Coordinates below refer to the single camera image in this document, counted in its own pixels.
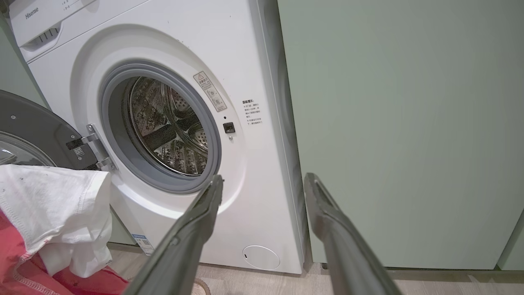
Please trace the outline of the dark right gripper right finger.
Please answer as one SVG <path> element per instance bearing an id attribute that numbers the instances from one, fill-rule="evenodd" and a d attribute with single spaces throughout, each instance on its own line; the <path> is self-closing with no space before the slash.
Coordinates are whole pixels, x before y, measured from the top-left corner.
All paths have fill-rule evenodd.
<path id="1" fill-rule="evenodd" d="M 304 193 L 311 229 L 324 245 L 334 295 L 402 295 L 318 175 L 305 174 Z"/>

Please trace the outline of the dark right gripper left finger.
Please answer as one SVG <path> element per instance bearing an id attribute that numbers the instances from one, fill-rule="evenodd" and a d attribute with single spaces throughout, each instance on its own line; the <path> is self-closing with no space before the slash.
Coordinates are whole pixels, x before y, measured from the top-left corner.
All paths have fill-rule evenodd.
<path id="1" fill-rule="evenodd" d="M 202 188 L 123 295 L 191 295 L 203 247 L 215 228 L 223 182 L 215 175 Z"/>

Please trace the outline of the red and white garment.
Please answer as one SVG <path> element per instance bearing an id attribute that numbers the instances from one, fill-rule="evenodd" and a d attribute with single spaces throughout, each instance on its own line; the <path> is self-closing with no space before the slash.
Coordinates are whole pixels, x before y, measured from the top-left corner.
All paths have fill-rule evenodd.
<path id="1" fill-rule="evenodd" d="M 109 267 L 111 175 L 0 166 L 0 295 L 121 295 Z"/>

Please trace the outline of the dark round washing machine door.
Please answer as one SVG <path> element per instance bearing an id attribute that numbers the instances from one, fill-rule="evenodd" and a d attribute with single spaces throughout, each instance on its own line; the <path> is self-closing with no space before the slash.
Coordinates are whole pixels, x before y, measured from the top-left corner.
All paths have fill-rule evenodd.
<path id="1" fill-rule="evenodd" d="M 54 166 L 99 170 L 90 148 L 78 160 L 66 143 L 82 136 L 59 116 L 11 92 L 0 90 L 0 165 Z"/>

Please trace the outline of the metal door hinge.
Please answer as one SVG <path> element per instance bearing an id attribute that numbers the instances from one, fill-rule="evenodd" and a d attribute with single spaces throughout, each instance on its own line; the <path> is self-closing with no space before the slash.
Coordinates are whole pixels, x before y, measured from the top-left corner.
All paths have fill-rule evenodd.
<path id="1" fill-rule="evenodd" d="M 97 130 L 97 127 L 94 124 L 86 125 L 88 135 L 80 136 L 71 135 L 71 140 L 65 145 L 69 150 L 72 150 L 78 146 L 81 146 L 84 150 L 85 155 L 78 160 L 81 160 L 83 157 L 87 157 L 88 148 L 92 151 L 96 162 L 93 163 L 99 170 L 107 170 L 109 172 L 116 172 L 118 166 L 115 163 L 113 157 L 107 151 L 107 146 L 103 142 L 102 137 Z"/>

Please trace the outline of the grey rubber door gasket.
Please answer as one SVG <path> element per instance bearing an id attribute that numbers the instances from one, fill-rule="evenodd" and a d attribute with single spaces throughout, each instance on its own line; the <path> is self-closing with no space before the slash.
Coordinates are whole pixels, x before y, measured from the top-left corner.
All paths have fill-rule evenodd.
<path id="1" fill-rule="evenodd" d="M 174 88 L 195 111 L 208 139 L 208 162 L 202 175 L 184 176 L 155 163 L 136 142 L 133 131 L 125 122 L 125 81 L 133 77 L 154 78 Z M 114 155 L 136 177 L 139 183 L 161 192 L 187 195 L 204 186 L 205 181 L 219 171 L 221 140 L 211 110 L 187 80 L 155 62 L 131 60 L 118 64 L 104 80 L 100 94 L 101 120 L 107 142 Z"/>

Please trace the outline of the white washing machine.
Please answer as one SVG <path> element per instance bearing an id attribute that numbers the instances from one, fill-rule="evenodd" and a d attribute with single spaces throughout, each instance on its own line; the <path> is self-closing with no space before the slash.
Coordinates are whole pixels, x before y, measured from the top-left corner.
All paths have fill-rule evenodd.
<path id="1" fill-rule="evenodd" d="M 224 181 L 200 261 L 255 269 L 243 249 L 258 245 L 280 258 L 270 271 L 303 272 L 307 217 L 277 0 L 95 0 L 62 23 L 53 47 L 21 54 L 51 112 L 82 137 L 86 125 L 97 127 L 118 166 L 110 172 L 111 207 L 155 249 L 204 186 L 179 195 L 139 183 L 107 142 L 100 94 L 111 70 L 131 60 L 187 80 L 217 124 Z M 226 110 L 217 112 L 195 81 L 200 71 Z M 236 132 L 226 134 L 223 123 Z"/>

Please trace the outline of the blue energy label sticker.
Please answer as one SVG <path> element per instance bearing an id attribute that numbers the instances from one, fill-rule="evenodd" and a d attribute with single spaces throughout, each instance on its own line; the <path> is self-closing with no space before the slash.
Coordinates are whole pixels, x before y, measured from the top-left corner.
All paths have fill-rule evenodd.
<path id="1" fill-rule="evenodd" d="M 152 244 L 149 242 L 149 240 L 144 235 L 139 234 L 131 234 L 133 239 L 137 242 L 138 246 L 142 249 L 144 254 L 147 256 L 150 256 L 154 253 L 155 248 L 152 246 Z"/>

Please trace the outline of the round white filter cover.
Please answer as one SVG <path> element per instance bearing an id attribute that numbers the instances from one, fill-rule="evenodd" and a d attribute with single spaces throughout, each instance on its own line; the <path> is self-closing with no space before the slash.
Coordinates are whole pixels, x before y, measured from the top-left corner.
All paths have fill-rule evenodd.
<path id="1" fill-rule="evenodd" d="M 260 270 L 275 270 L 280 265 L 279 256 L 267 247 L 247 246 L 242 252 L 245 261 L 252 267 Z"/>

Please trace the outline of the steel perforated washer drum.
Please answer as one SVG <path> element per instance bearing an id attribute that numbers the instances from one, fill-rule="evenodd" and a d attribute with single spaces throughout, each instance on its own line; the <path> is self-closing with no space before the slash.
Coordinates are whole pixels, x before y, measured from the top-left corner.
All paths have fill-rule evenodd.
<path id="1" fill-rule="evenodd" d="M 208 162 L 208 139 L 182 95 L 148 77 L 127 79 L 125 91 L 125 122 L 146 154 L 176 174 L 202 175 Z"/>

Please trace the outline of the pale green cabinet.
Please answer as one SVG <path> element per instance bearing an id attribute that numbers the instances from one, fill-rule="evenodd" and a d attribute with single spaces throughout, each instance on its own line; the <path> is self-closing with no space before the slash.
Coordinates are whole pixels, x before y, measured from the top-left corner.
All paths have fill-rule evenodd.
<path id="1" fill-rule="evenodd" d="M 0 12 L 0 90 L 50 109 L 19 48 L 5 15 Z"/>
<path id="2" fill-rule="evenodd" d="M 386 267 L 493 269 L 524 211 L 524 0 L 278 0 L 303 174 Z"/>
<path id="3" fill-rule="evenodd" d="M 524 210 L 513 229 L 511 237 L 497 265 L 504 271 L 524 271 Z"/>

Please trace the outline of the warning sticker on washer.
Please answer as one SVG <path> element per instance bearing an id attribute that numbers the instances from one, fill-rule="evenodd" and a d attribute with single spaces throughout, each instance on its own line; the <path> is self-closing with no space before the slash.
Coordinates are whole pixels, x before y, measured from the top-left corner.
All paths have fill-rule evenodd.
<path id="1" fill-rule="evenodd" d="M 217 112 L 227 109 L 227 106 L 220 93 L 217 91 L 217 88 L 211 82 L 210 78 L 208 78 L 207 74 L 204 73 L 204 71 L 200 71 L 199 73 L 195 74 L 193 78 L 196 82 L 198 82 L 199 86 L 205 92 L 206 96 L 211 101 Z"/>

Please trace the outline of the white detergent drawer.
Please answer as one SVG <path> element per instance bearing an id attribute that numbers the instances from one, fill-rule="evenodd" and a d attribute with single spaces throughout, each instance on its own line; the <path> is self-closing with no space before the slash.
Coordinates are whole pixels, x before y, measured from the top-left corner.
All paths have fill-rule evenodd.
<path id="1" fill-rule="evenodd" d="M 14 0 L 9 17 L 20 50 L 38 55 L 58 41 L 62 23 L 95 0 Z"/>

